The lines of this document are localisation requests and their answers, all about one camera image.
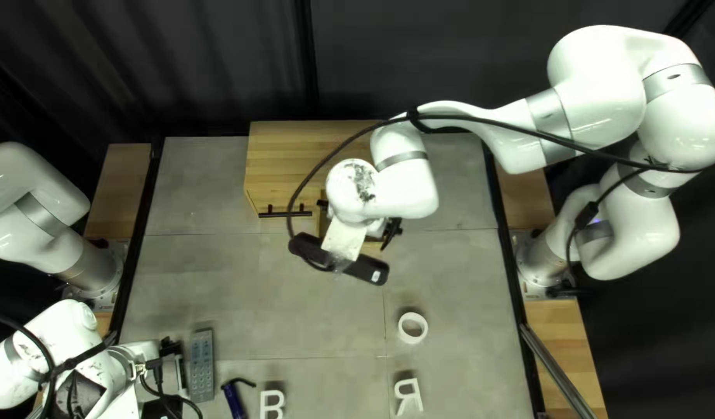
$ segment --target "black bracket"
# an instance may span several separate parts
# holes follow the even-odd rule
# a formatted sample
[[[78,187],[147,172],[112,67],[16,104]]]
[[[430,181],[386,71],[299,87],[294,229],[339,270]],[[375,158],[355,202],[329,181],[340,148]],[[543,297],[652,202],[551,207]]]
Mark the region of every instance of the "black bracket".
[[[312,211],[305,211],[305,205],[301,203],[300,211],[292,211],[290,213],[291,217],[310,217],[313,215]],[[272,205],[267,205],[266,213],[259,213],[259,218],[277,218],[277,217],[287,217],[287,211],[282,213],[273,213]]]

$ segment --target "wooden block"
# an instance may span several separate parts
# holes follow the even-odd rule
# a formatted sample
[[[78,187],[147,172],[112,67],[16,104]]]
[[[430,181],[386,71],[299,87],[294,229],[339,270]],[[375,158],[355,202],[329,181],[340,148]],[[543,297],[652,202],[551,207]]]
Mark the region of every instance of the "wooden block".
[[[150,144],[111,144],[93,196],[84,236],[129,239],[150,164]]]
[[[544,228],[554,221],[554,207],[543,170],[509,175],[498,163],[497,177],[508,227]]]
[[[252,122],[246,153],[243,188],[251,208],[264,213],[285,211],[306,175],[346,138],[377,121],[260,121]],[[358,158],[371,162],[370,134],[356,139],[319,170],[298,196],[306,211],[317,211],[326,175],[339,161]]]

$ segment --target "black cable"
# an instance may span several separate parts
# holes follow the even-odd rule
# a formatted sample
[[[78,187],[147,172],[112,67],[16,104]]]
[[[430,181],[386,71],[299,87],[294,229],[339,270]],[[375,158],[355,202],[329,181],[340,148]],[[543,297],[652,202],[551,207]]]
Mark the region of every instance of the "black cable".
[[[161,404],[164,405],[164,408],[166,409],[166,412],[171,415],[173,419],[179,419],[179,417],[176,415],[173,409],[171,409],[171,406],[169,405],[167,396],[164,395],[164,386],[162,381],[157,381],[156,387],[158,389],[158,394],[161,395],[158,399],[161,401]]]
[[[499,128],[504,128],[507,130],[512,130],[515,132],[519,133],[524,133],[533,137],[538,137],[541,139],[545,139],[549,142],[553,142],[555,144],[561,145],[563,147],[571,148],[576,151],[580,151],[584,154],[590,154],[592,156],[601,158],[601,159],[607,159],[610,161],[613,161],[615,163],[622,163],[623,165],[634,167],[634,168],[639,168],[642,169],[642,171],[645,170],[655,170],[655,171],[664,171],[668,173],[698,173],[700,171],[705,170],[706,168],[698,168],[698,169],[690,169],[690,170],[681,170],[681,169],[674,169],[674,168],[668,168],[668,167],[663,167],[663,166],[655,166],[651,164],[645,164],[645,163],[640,163],[640,162],[635,162],[633,160],[627,159],[625,157],[619,157],[610,153],[605,153],[603,151],[598,151],[598,150],[593,150],[588,147],[584,147],[582,145],[578,145],[575,142],[573,142],[571,139],[564,138],[564,137],[559,137],[550,133],[543,133],[543,132],[538,132],[535,130],[529,130],[527,128],[521,128],[516,125],[508,124],[506,122],[502,121],[496,121],[494,119],[486,119],[486,118],[478,118],[475,116],[467,116],[467,115],[435,115],[435,114],[427,114],[427,115],[419,115],[419,114],[412,114],[411,116],[400,116],[398,118],[394,119],[389,119],[388,121],[381,121],[378,122],[377,124],[371,125],[367,128],[363,128],[359,132],[355,133],[353,136],[345,139],[341,144],[339,144],[336,148],[332,150],[329,154],[326,155],[321,161],[319,161],[315,167],[310,171],[308,175],[303,179],[300,185],[296,188],[296,191],[293,193],[292,197],[290,197],[290,201],[287,203],[287,209],[286,209],[286,215],[285,215],[285,224],[287,225],[287,233],[289,234],[290,238],[292,239],[295,237],[295,233],[293,232],[293,205],[296,203],[296,199],[298,199],[298,195],[303,191],[303,188],[310,182],[310,180],[315,176],[316,172],[318,172],[326,163],[328,163],[329,160],[333,159],[340,151],[342,151],[345,147],[348,145],[352,144],[352,142],[363,135],[370,133],[371,131],[374,131],[376,129],[386,127],[388,125],[393,125],[393,124],[398,124],[400,122],[406,122],[406,121],[412,121],[412,122],[417,122],[419,120],[435,120],[435,119],[448,119],[448,120],[455,120],[455,121],[470,121],[470,122],[479,122],[482,124],[487,124],[487,125],[493,125],[495,127]],[[625,178],[629,178],[630,176],[634,175],[636,172],[632,172],[629,176],[626,176]],[[308,260],[305,255],[300,254],[299,255],[311,268],[314,268],[318,271],[321,272],[330,272],[333,270],[333,266],[319,266],[316,263],[314,263],[311,260]]]
[[[143,386],[143,388],[145,388],[145,391],[147,391],[148,393],[150,393],[153,396],[156,396],[159,398],[163,396],[163,397],[169,397],[172,399],[180,400],[182,403],[191,407],[192,410],[195,411],[195,413],[197,414],[197,417],[199,419],[203,419],[203,411],[199,410],[199,407],[197,407],[197,405],[194,404],[194,402],[192,402],[191,400],[185,399],[184,397],[179,396],[179,395],[162,395],[161,393],[158,393],[156,390],[153,390],[152,388],[150,388],[150,386],[148,386],[148,383],[145,381],[145,377],[143,375],[140,376],[140,385]]]
[[[622,178],[618,179],[613,185],[611,185],[610,187],[608,187],[608,189],[606,189],[605,192],[602,193],[602,194],[598,197],[598,199],[596,199],[595,201],[592,201],[592,202],[587,203],[587,205],[585,206],[585,208],[583,208],[582,211],[580,211],[580,214],[577,215],[577,218],[576,218],[576,221],[575,221],[575,225],[574,225],[574,227],[572,227],[572,231],[570,231],[570,235],[567,237],[567,247],[564,249],[564,255],[565,255],[565,258],[566,258],[566,260],[567,260],[567,273],[569,273],[570,276],[571,276],[573,279],[577,279],[577,277],[575,276],[575,272],[572,270],[572,259],[571,259],[571,256],[572,256],[572,255],[571,255],[571,247],[572,247],[572,241],[573,241],[574,238],[575,238],[575,234],[576,234],[579,230],[581,230],[583,227],[585,227],[585,225],[587,225],[588,223],[590,223],[590,221],[592,221],[592,219],[598,214],[598,211],[599,211],[599,210],[598,210],[598,207],[599,207],[599,205],[603,202],[603,200],[604,200],[608,195],[611,194],[611,192],[613,192],[614,190],[616,190],[616,188],[618,188],[619,186],[621,186],[621,185],[622,185],[624,182],[626,182],[627,180],[632,179],[632,177],[641,175],[641,174],[644,173],[645,171],[647,171],[647,169],[641,168],[641,169],[639,169],[639,170],[632,171],[632,173],[630,173],[630,174],[628,174],[628,175],[626,175],[626,176],[623,176]],[[587,214],[588,212],[590,212],[590,215],[587,215],[586,217],[582,217],[584,214]]]
[[[26,336],[32,343],[34,343],[34,346],[36,346],[37,349],[39,349],[39,352],[42,353],[42,356],[45,357],[45,361],[47,363],[47,376],[50,376],[50,373],[52,373],[52,370],[55,368],[55,361],[52,358],[52,354],[50,354],[50,351],[47,349],[44,343],[39,340],[34,333],[31,333],[26,327],[21,326],[18,322],[14,321],[13,319],[10,319],[4,315],[0,314],[0,324],[5,324],[6,326],[17,330],[18,332],[21,332]],[[45,419],[47,417],[47,411],[50,409],[52,406],[52,403],[55,400],[55,379],[51,378],[49,380],[47,388],[47,395],[45,397],[45,407],[42,409],[42,413],[39,414],[39,419]]]

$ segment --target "white tape roll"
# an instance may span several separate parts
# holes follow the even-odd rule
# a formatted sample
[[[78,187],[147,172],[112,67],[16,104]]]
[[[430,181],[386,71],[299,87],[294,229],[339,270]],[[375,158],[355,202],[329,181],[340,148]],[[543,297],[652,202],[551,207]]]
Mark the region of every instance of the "white tape roll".
[[[408,334],[407,332],[407,323],[408,322],[416,322],[419,324],[420,328],[420,333],[417,336],[415,332],[413,332],[411,335]],[[418,344],[419,342],[422,341],[422,339],[427,336],[427,330],[429,330],[429,325],[427,324],[427,320],[425,320],[424,317],[421,315],[418,315],[417,313],[406,313],[401,316],[401,319],[399,319],[399,339],[402,341],[405,341],[408,344],[415,345]]]

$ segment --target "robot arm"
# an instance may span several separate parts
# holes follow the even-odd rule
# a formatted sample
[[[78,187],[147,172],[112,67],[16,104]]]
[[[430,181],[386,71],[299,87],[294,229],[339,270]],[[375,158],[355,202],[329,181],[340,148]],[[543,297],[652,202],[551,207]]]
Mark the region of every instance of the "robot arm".
[[[92,311],[75,300],[60,301],[26,324],[61,365],[101,343]],[[73,375],[76,385],[72,405],[80,406],[86,419],[137,418],[134,380],[144,374],[137,367],[158,358],[158,343],[141,341],[108,348],[57,376],[56,409],[68,416],[67,393]],[[45,357],[21,332],[0,342],[0,409],[10,409],[36,394],[41,375],[47,372]]]
[[[715,162],[715,90],[696,56],[676,38],[614,26],[583,28],[556,44],[547,70],[550,89],[498,109],[444,100],[422,105],[418,112],[495,119],[553,133],[592,149],[618,142],[638,129],[645,152],[633,151],[634,160],[650,158],[658,164],[686,169]],[[474,132],[511,174],[578,154],[537,137],[478,122],[433,119],[423,123],[430,128],[460,127]],[[438,206],[421,133],[411,123],[376,130],[371,153],[375,167],[351,159],[336,165],[327,177],[334,228],[330,226],[322,248],[348,260],[357,258],[365,234],[380,230],[379,220],[422,218]],[[627,175],[629,169],[626,166],[619,172],[618,167],[612,168],[596,192]],[[649,171],[630,183],[643,181],[672,190],[692,176]],[[661,257],[678,241],[678,223],[667,194],[647,202],[639,193],[632,196],[635,192],[630,187],[620,186],[602,205],[599,219],[609,219],[610,239],[601,237],[589,244],[575,241],[574,246],[582,243],[583,265],[591,276],[623,276]],[[571,217],[563,213],[542,235],[549,239],[547,251],[539,253],[546,254],[545,260],[556,260],[559,266],[574,217],[588,202],[576,196],[573,199],[577,204]],[[573,259],[577,257],[573,249]],[[624,263],[624,257],[631,262]],[[540,265],[540,261],[528,262]]]
[[[74,232],[88,198],[30,148],[0,143],[0,258],[54,274],[83,291],[106,293],[120,263]]]

